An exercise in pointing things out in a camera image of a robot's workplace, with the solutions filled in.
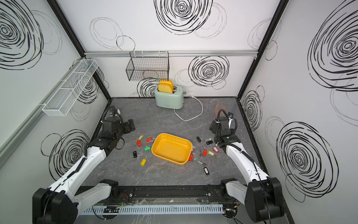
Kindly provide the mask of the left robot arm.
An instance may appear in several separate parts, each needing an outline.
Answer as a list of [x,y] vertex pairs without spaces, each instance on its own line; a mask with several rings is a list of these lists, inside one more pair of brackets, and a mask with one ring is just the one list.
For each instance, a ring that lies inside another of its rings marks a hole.
[[133,119],[123,122],[119,116],[105,118],[100,136],[88,145],[81,159],[48,188],[40,188],[34,193],[32,222],[72,224],[96,203],[106,199],[113,202],[119,200],[118,182],[109,179],[80,194],[77,191],[94,168],[113,151],[122,136],[133,131]]

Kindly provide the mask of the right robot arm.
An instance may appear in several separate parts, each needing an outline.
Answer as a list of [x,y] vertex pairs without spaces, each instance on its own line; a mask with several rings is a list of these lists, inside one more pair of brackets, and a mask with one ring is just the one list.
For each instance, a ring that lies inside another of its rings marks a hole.
[[231,121],[228,117],[218,117],[209,128],[214,133],[216,146],[231,158],[246,182],[224,182],[224,193],[242,203],[255,223],[283,217],[285,209],[280,181],[271,178],[255,163],[230,128]]

